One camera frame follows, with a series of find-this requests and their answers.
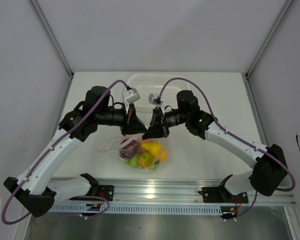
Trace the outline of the yellow lemon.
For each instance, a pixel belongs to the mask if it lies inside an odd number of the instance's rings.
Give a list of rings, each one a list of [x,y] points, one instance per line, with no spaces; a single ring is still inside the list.
[[[161,150],[161,144],[158,141],[144,141],[140,144],[144,152],[148,152],[152,156],[157,156]]]

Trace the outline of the dark red apple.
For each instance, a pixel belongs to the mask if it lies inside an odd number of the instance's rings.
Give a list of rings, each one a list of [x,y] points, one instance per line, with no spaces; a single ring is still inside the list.
[[[140,143],[136,140],[132,140],[126,146],[119,149],[119,156],[126,160],[132,159],[138,152],[140,148]]]

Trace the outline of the clear zip top bag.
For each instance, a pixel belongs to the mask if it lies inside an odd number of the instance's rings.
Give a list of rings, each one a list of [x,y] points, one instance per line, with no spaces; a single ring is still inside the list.
[[[139,170],[156,170],[169,162],[166,143],[158,138],[142,139],[142,134],[114,136],[97,149],[99,153],[114,152],[125,165]]]

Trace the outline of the orange yellow fruit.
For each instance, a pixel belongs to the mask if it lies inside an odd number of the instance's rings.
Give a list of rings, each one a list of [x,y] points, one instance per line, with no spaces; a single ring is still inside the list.
[[[164,163],[165,161],[167,161],[168,156],[169,153],[167,148],[164,145],[162,145],[158,150],[157,159],[159,160],[160,163]]]

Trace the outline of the yellow mango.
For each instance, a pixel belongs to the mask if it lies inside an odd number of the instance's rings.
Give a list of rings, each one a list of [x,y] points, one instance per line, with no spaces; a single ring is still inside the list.
[[[140,153],[138,156],[138,163],[144,169],[149,169],[154,165],[155,159],[148,152]]]

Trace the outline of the green apple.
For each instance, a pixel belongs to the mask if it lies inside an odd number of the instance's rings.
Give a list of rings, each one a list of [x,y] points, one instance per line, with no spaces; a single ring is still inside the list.
[[[125,159],[124,162],[125,162],[125,164],[127,164],[128,166],[130,166],[132,168],[139,168],[140,167],[137,155],[135,155],[131,159]]]

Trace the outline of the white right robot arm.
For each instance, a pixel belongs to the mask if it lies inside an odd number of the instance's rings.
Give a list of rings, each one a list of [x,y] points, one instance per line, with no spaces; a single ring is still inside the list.
[[[217,144],[241,159],[251,170],[239,175],[230,174],[219,184],[218,196],[224,202],[250,191],[270,197],[279,189],[288,174],[281,147],[257,145],[227,131],[212,114],[201,110],[197,97],[190,90],[178,92],[176,100],[177,109],[165,112],[159,96],[149,95],[148,101],[155,107],[148,130],[142,136],[144,140],[166,138],[171,127],[184,124],[192,135]]]

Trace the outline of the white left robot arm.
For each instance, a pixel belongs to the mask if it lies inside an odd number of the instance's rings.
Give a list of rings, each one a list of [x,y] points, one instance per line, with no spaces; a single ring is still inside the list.
[[[111,91],[94,86],[85,99],[68,112],[53,138],[41,155],[18,177],[8,177],[4,186],[31,215],[38,218],[64,200],[93,200],[102,197],[99,182],[90,174],[82,173],[71,180],[49,183],[67,157],[78,148],[99,125],[118,126],[122,135],[145,133],[147,128],[136,115],[134,102],[140,99],[135,88],[123,92],[121,108],[109,105]]]

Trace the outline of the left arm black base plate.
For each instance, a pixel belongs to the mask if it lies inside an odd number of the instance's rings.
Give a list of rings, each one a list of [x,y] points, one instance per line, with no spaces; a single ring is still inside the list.
[[[98,186],[93,186],[88,195],[94,197],[101,197],[111,202],[113,200],[114,193],[115,193],[114,185],[98,185]]]

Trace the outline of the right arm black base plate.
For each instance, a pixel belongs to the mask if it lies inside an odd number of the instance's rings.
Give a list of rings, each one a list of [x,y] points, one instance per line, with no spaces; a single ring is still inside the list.
[[[202,187],[198,191],[202,196],[204,203],[221,203],[221,204],[247,204],[249,202],[248,194],[246,192],[233,195],[229,193],[224,187]]]

